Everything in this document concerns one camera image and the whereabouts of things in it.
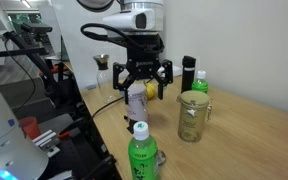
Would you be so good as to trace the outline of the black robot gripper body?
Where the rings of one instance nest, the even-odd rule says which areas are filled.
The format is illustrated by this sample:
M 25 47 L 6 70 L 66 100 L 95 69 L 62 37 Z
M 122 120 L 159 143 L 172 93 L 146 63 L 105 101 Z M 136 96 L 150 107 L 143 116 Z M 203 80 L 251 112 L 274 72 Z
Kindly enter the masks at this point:
M 154 76 L 161 67 L 159 54 L 164 45 L 161 37 L 156 35 L 130 35 L 136 45 L 127 48 L 126 69 L 135 80 Z

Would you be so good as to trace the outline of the white foreground robot base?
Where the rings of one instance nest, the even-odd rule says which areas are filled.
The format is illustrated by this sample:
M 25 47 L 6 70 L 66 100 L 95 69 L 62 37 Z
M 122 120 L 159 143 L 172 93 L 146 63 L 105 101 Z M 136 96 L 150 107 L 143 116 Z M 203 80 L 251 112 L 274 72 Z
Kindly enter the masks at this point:
M 37 180 L 48 156 L 26 136 L 0 93 L 0 180 Z

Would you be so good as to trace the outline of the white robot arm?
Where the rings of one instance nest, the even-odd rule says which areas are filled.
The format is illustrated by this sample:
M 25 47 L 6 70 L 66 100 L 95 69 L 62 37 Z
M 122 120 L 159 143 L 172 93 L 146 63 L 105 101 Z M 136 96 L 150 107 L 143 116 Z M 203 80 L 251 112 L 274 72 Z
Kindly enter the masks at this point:
M 87 23 L 81 33 L 93 40 L 107 41 L 126 48 L 127 62 L 113 64 L 113 88 L 123 91 L 128 103 L 128 89 L 136 80 L 155 79 L 158 98 L 163 89 L 173 82 L 170 60 L 161 60 L 164 44 L 163 0 L 119 0 L 120 11 L 103 18 L 103 23 Z

